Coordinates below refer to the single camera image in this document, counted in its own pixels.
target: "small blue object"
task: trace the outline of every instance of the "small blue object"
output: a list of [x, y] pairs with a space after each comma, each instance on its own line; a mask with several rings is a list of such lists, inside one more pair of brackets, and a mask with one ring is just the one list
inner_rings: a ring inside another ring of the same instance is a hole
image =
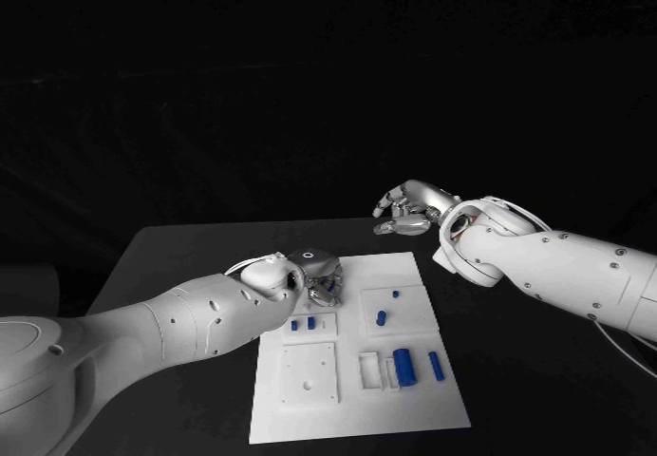
[[431, 360], [431, 366], [434, 367], [435, 379], [442, 382], [445, 380], [445, 375], [442, 374], [441, 363], [438, 362], [435, 351], [428, 354], [428, 359]]
[[379, 315], [376, 316], [376, 324], [383, 326], [386, 324], [386, 313], [379, 311]]
[[412, 387], [418, 380], [415, 378], [414, 363], [411, 361], [411, 351], [398, 349], [394, 351], [396, 380], [401, 387]]

